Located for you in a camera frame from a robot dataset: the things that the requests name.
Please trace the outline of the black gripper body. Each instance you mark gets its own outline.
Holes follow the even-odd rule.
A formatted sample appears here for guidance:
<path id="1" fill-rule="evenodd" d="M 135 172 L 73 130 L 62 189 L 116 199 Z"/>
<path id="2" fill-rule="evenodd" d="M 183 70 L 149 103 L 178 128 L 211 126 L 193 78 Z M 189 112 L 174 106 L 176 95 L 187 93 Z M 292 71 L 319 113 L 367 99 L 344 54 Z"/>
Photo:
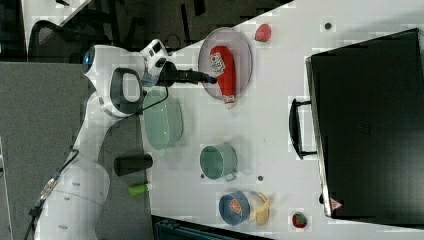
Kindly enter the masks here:
<path id="1" fill-rule="evenodd" d="M 178 70 L 176 66 L 166 61 L 160 71 L 157 86 L 171 87 L 174 83 L 197 84 L 200 77 L 192 70 Z"/>

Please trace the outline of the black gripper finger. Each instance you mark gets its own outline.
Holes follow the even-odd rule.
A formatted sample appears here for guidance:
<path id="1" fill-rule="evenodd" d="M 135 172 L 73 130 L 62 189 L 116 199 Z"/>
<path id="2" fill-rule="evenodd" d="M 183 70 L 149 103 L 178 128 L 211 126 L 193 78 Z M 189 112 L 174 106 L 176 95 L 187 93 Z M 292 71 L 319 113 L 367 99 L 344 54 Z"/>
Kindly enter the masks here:
<path id="1" fill-rule="evenodd" d="M 217 79 L 215 77 L 212 77 L 208 74 L 201 73 L 200 74 L 200 82 L 202 83 L 210 83 L 210 84 L 216 84 Z"/>

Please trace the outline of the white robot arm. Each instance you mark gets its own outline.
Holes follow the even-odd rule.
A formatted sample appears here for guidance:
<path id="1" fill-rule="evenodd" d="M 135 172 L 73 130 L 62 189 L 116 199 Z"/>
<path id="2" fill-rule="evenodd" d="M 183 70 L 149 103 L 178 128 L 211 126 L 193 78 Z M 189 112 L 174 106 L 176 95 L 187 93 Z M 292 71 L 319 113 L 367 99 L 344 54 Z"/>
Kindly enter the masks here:
<path id="1" fill-rule="evenodd" d="M 84 55 L 82 73 L 94 86 L 82 126 L 64 165 L 45 185 L 31 210 L 34 240 L 98 240 L 96 222 L 110 177 L 98 156 L 108 130 L 120 120 L 145 111 L 144 96 L 126 94 L 125 79 L 145 87 L 217 82 L 211 74 L 178 70 L 164 44 L 154 39 L 141 51 L 94 45 Z"/>

